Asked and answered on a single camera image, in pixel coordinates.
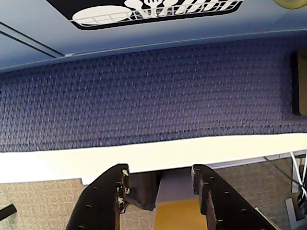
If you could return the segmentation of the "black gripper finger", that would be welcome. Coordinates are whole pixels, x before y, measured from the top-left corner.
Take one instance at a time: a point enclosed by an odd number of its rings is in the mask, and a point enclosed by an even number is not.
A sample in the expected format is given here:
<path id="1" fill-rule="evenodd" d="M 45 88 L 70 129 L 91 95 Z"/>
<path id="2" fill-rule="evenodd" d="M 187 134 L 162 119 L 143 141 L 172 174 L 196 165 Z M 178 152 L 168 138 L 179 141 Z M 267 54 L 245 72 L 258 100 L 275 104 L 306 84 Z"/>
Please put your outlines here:
<path id="1" fill-rule="evenodd" d="M 116 164 L 80 194 L 68 221 L 70 230 L 119 230 L 130 194 L 128 164 Z"/>
<path id="2" fill-rule="evenodd" d="M 216 171 L 203 164 L 191 169 L 193 193 L 209 230 L 275 230 L 276 225 L 253 207 Z"/>

